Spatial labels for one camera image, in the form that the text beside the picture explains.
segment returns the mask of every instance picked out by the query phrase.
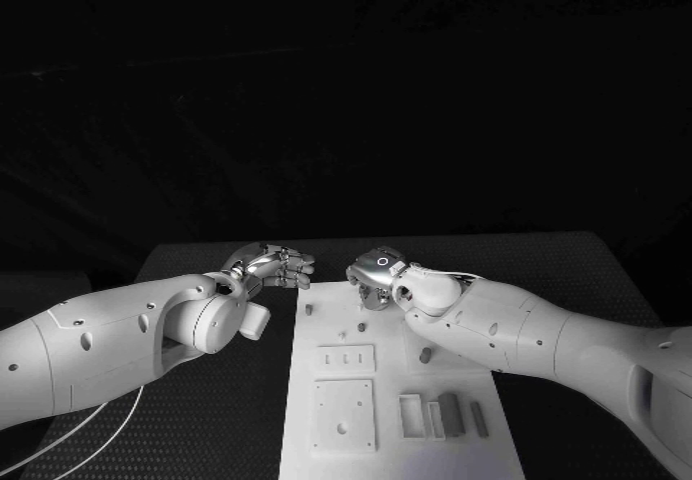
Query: dark table surface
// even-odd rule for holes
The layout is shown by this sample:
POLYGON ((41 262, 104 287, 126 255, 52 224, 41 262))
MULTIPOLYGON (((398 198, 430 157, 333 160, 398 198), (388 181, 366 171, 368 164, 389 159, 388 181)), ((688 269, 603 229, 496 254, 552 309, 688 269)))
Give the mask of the dark table surface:
MULTIPOLYGON (((137 280, 216 271, 248 242, 162 245, 137 280)), ((561 307, 637 326, 660 321, 609 248, 590 232, 270 241, 317 258, 314 282, 345 280, 374 247, 411 261, 518 285, 561 307)), ((240 335, 216 355, 185 363, 144 387, 118 437, 69 479, 277 479, 291 362, 296 290, 265 289, 263 338, 240 335)), ((538 479, 671 479, 624 424, 561 385, 493 373, 524 471, 538 479)), ((118 429, 137 391, 114 400, 84 429, 28 467, 23 479, 54 479, 118 429)), ((94 409, 56 417, 42 447, 94 409)))

